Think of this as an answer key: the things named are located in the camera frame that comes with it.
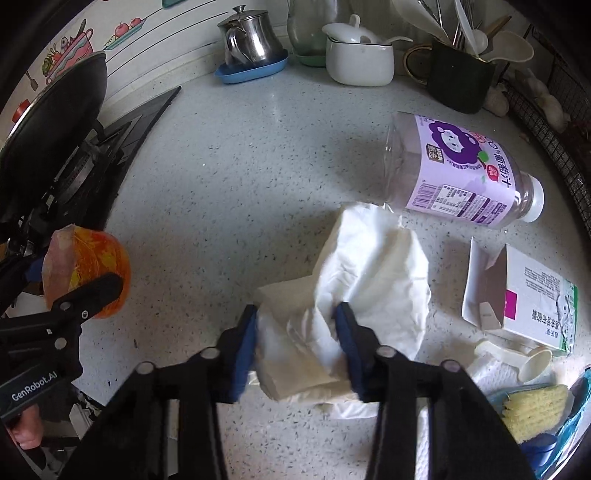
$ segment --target screw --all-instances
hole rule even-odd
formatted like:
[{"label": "screw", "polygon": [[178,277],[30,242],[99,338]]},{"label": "screw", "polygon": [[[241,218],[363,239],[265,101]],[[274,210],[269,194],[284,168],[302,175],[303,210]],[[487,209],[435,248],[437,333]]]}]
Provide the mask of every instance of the screw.
[{"label": "screw", "polygon": [[154,364],[152,362],[141,362],[137,367],[135,367],[135,371],[140,375],[148,375],[154,371]]},{"label": "screw", "polygon": [[392,358],[396,355],[396,350],[389,345],[382,345],[375,352],[384,358]]},{"label": "screw", "polygon": [[62,350],[66,348],[68,344],[67,340],[64,337],[56,338],[56,341],[53,343],[53,346],[56,347],[56,350]]},{"label": "screw", "polygon": [[462,369],[462,367],[460,366],[460,364],[457,363],[455,360],[445,360],[441,364],[441,366],[443,368],[445,368],[445,370],[447,370],[448,372],[452,372],[452,373],[455,373],[455,374],[457,374]]},{"label": "screw", "polygon": [[202,350],[200,353],[201,357],[205,360],[213,360],[214,358],[217,358],[219,354],[220,350],[212,346]]}]

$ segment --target human hand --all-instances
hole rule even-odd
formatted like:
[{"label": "human hand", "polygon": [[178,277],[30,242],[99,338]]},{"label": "human hand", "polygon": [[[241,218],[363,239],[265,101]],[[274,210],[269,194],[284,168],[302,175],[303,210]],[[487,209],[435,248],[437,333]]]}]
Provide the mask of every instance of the human hand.
[{"label": "human hand", "polygon": [[12,441],[19,444],[23,450],[30,450],[41,445],[43,424],[39,416],[39,406],[33,405],[24,410],[18,423],[8,429],[8,433]]}]

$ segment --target orange wrapper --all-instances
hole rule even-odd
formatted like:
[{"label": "orange wrapper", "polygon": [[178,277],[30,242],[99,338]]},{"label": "orange wrapper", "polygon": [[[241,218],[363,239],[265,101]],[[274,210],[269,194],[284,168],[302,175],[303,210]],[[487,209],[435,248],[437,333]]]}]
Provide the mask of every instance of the orange wrapper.
[{"label": "orange wrapper", "polygon": [[123,291],[95,318],[107,318],[123,307],[129,294],[129,256],[117,239],[105,232],[69,225],[53,233],[41,276],[47,308],[66,293],[107,272],[123,278]]}]

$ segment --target open white cardboard box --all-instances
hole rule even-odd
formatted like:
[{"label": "open white cardboard box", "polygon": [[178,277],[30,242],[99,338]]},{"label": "open white cardboard box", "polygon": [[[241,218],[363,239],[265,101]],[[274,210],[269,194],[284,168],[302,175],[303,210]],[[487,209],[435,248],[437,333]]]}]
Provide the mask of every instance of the open white cardboard box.
[{"label": "open white cardboard box", "polygon": [[570,355],[577,323],[577,287],[505,245],[492,257],[472,238],[462,317],[525,346]]}]

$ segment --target black line on wall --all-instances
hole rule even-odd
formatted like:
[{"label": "black line on wall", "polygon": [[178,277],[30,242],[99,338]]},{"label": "black line on wall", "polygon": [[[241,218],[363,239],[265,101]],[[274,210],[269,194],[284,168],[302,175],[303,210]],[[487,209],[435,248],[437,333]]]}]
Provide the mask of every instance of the black line on wall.
[{"label": "black line on wall", "polygon": [[[193,7],[193,8],[191,8],[191,9],[189,9],[189,10],[185,10],[184,12],[181,12],[181,13],[179,13],[179,14],[178,14],[178,15],[176,15],[175,17],[169,18],[169,19],[168,19],[166,22],[162,22],[162,23],[160,23],[160,24],[156,25],[156,26],[155,26],[154,28],[152,28],[151,30],[148,30],[148,31],[147,31],[147,32],[145,32],[143,35],[141,35],[141,36],[139,36],[138,38],[135,38],[133,41],[129,42],[129,43],[128,43],[128,44],[127,44],[125,47],[123,47],[121,50],[119,50],[117,53],[115,53],[115,54],[114,54],[112,57],[110,57],[110,58],[107,60],[107,63],[109,63],[111,60],[113,60],[113,59],[114,59],[114,58],[115,58],[117,55],[119,55],[119,54],[120,54],[122,51],[124,51],[124,50],[125,50],[127,47],[130,47],[130,46],[132,46],[132,45],[133,45],[135,42],[137,42],[137,41],[138,41],[140,38],[144,37],[145,35],[147,35],[148,33],[152,32],[152,31],[156,30],[158,27],[162,27],[162,25],[165,25],[165,24],[167,24],[167,23],[168,23],[168,22],[170,22],[171,20],[174,20],[175,18],[178,18],[178,17],[180,17],[181,15],[188,14],[189,12],[191,12],[191,11],[195,10],[196,8],[203,7],[204,5],[207,5],[207,4],[212,4],[212,3],[214,3],[215,1],[217,1],[217,0],[209,0],[209,2],[205,2],[204,4],[197,5],[196,7]],[[154,15],[156,12],[160,12],[160,10],[156,10],[154,13],[152,13],[152,14],[149,14],[149,15],[148,15],[146,18],[148,18],[148,17],[151,17],[151,16],[152,16],[152,15]]]},{"label": "black line on wall", "polygon": [[[217,42],[218,42],[218,41],[212,41],[212,42],[206,43],[205,45],[201,45],[200,47],[197,47],[197,48],[195,48],[195,49],[193,49],[193,50],[191,50],[191,51],[195,51],[195,50],[201,50],[202,48],[208,47],[208,46],[210,46],[210,45],[213,45],[214,43],[217,43]],[[176,60],[177,58],[179,58],[179,57],[182,57],[183,55],[186,55],[187,53],[190,53],[190,52],[188,51],[188,52],[186,52],[186,53],[181,53],[180,55],[177,55],[175,58],[173,58],[173,59],[170,59],[170,60],[167,60],[166,62],[168,63],[169,61]],[[157,68],[160,68],[161,66],[162,66],[162,65],[156,65],[156,66],[155,66],[153,69],[149,69],[147,72],[143,73],[142,75],[147,75],[147,74],[149,74],[150,72],[153,72],[154,70],[156,70]],[[117,95],[117,94],[118,94],[118,93],[119,93],[121,90],[123,90],[124,88],[128,87],[129,85],[131,85],[132,83],[134,83],[134,81],[136,81],[136,80],[137,80],[137,79],[133,79],[131,82],[129,82],[129,83],[127,83],[127,84],[123,85],[123,86],[122,86],[122,87],[121,87],[119,90],[117,90],[116,92],[113,92],[113,94],[111,94],[111,95],[109,96],[109,98],[113,98],[113,97],[114,97],[115,95]]]},{"label": "black line on wall", "polygon": [[188,29],[188,28],[194,27],[195,25],[199,25],[200,23],[206,22],[207,20],[211,20],[212,18],[216,18],[216,17],[219,17],[219,16],[221,16],[221,15],[227,15],[228,13],[229,13],[229,12],[222,12],[222,13],[220,13],[220,14],[217,14],[217,15],[214,15],[214,16],[212,16],[212,17],[205,18],[205,19],[203,19],[203,20],[199,20],[198,22],[196,22],[196,23],[194,23],[194,24],[192,24],[192,25],[189,25],[189,26],[187,26],[187,27],[185,27],[185,28],[182,28],[182,29],[180,29],[180,30],[177,30],[177,31],[176,31],[176,32],[174,32],[174,33],[171,33],[171,34],[170,34],[168,37],[161,38],[160,40],[158,40],[158,41],[157,41],[156,43],[154,43],[153,45],[150,45],[149,47],[146,47],[146,48],[145,48],[145,49],[143,49],[141,52],[137,53],[136,55],[134,55],[133,57],[131,57],[129,60],[127,60],[125,63],[123,63],[123,64],[121,64],[120,66],[118,66],[118,67],[117,67],[115,70],[113,70],[111,73],[109,73],[109,74],[108,74],[108,77],[110,77],[111,75],[113,75],[113,74],[114,74],[114,73],[115,73],[117,70],[119,70],[119,69],[120,69],[121,67],[123,67],[124,65],[127,65],[127,64],[128,64],[130,61],[132,61],[134,58],[136,58],[136,57],[140,56],[140,55],[141,55],[142,53],[144,53],[146,50],[149,50],[150,48],[152,48],[152,47],[154,47],[154,46],[158,45],[160,42],[162,42],[162,41],[164,41],[164,40],[166,40],[166,39],[168,39],[168,38],[170,38],[170,37],[172,37],[172,36],[176,35],[177,33],[181,33],[183,30],[186,30],[186,29]]}]

